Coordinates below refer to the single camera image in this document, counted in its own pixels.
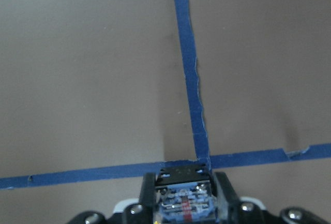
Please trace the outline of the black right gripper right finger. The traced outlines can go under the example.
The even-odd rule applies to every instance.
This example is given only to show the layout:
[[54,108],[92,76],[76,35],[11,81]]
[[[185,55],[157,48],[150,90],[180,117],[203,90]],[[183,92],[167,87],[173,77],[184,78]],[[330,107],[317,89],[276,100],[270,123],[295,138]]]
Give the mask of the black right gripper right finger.
[[251,197],[239,197],[224,172],[214,173],[220,223],[263,224],[265,206]]

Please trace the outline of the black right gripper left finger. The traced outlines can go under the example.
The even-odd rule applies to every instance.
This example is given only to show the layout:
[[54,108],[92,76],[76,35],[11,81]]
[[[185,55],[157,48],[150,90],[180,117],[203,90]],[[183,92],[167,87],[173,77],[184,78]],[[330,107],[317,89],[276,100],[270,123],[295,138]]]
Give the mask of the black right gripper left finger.
[[143,176],[138,202],[130,204],[125,208],[123,212],[123,223],[153,223],[156,204],[155,182],[155,173],[146,173]]

